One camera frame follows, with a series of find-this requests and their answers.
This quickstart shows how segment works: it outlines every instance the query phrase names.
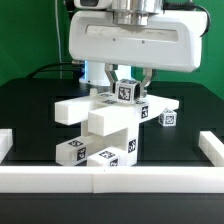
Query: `white foam border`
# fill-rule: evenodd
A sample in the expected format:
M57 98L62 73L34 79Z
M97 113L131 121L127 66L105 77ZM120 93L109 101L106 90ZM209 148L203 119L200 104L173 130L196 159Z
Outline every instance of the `white foam border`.
M211 136L201 132L199 146L220 161ZM224 193L223 186L224 167L0 167L1 193Z

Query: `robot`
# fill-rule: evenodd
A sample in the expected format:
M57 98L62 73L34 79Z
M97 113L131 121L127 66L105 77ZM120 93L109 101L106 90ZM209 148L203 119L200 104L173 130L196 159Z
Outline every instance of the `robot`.
M147 95L154 69L192 72L200 66L202 36L210 16L188 1L74 0L69 51L76 63L105 63L110 91L55 103L55 121L81 122L81 136L56 146L56 162L74 166L133 166L137 163L139 123L171 113L177 100ZM117 65L144 68L145 78L118 80Z

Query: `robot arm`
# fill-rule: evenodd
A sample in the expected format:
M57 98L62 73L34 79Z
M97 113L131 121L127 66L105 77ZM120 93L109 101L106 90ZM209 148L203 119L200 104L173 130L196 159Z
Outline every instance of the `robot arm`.
M162 0L74 0L81 8L71 24L69 50L73 59L106 63L111 89L116 82L109 65L147 69L141 84L150 82L151 69L192 72L200 66L202 34L208 13L181 11L193 3L168 4Z

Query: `white panel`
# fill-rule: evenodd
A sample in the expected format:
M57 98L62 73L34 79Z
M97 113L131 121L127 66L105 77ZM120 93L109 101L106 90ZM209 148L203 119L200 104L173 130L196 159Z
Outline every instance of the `white panel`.
M161 37L147 39L144 35L144 38L139 38L139 34L135 38L127 37L125 35L130 26L113 24L112 12L82 11L76 13L72 20L69 51L74 59L79 60L191 72L200 65L200 35L206 27L206 18L206 13L195 11L166 11L150 16L147 28L164 30L164 35L167 31L176 31L178 40L174 42L170 41L169 36L166 41ZM119 28L118 33L115 28L114 35L93 36L86 33L89 25Z
M129 192L129 169L104 168L94 174L93 181L94 193Z
M8 151L12 147L12 130L0 129L0 163L7 155Z
M224 167L224 144L212 132L200 132L199 147L214 166Z
M92 193L94 168L1 167L1 193Z
M132 167L130 192L223 193L224 169L209 167Z

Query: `black cable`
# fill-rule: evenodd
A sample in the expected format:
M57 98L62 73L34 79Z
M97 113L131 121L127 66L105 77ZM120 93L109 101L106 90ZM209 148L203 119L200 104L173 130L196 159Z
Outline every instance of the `black cable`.
M187 2L167 2L163 1L163 10L185 10L185 11L193 11L195 9L199 9L207 14L207 25L205 31L201 35L204 36L211 27L211 16L208 10L200 5L196 5L193 1L188 0Z
M204 7L200 6L200 5L195 5L195 8L196 9L200 9L201 11L206 12L206 14L207 14L207 25L206 25L206 29L205 29L204 33L201 35L201 37L202 37L206 33L208 33L208 31L210 30L211 23L212 23L211 16L210 16L210 13L208 12L208 10L206 8L204 8Z
M64 0L64 4L66 6L68 15L69 15L69 19L72 20L72 17L74 16L74 11L76 9L75 5L74 5L74 1L73 0Z
M26 78L32 79L37 73L42 72L43 70L45 70L47 68L53 68L53 67L58 67L58 66L63 66L63 65L72 65L72 62L61 62L61 63L53 63L53 64L44 65L44 66L38 68L37 70L31 72L30 74L28 74L26 76Z

